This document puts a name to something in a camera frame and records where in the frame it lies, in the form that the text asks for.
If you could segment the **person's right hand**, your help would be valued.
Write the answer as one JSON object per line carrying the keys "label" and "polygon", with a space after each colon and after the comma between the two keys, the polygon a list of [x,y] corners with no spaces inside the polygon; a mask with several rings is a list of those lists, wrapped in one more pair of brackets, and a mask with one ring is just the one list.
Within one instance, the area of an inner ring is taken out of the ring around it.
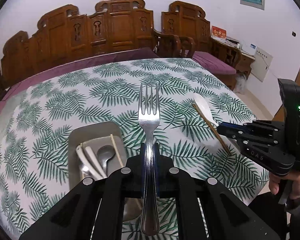
{"label": "person's right hand", "polygon": [[291,200],[300,202],[300,172],[290,171],[285,177],[278,177],[272,173],[269,174],[269,189],[273,195],[279,192],[279,183],[282,180],[292,181],[292,189],[289,194]]}

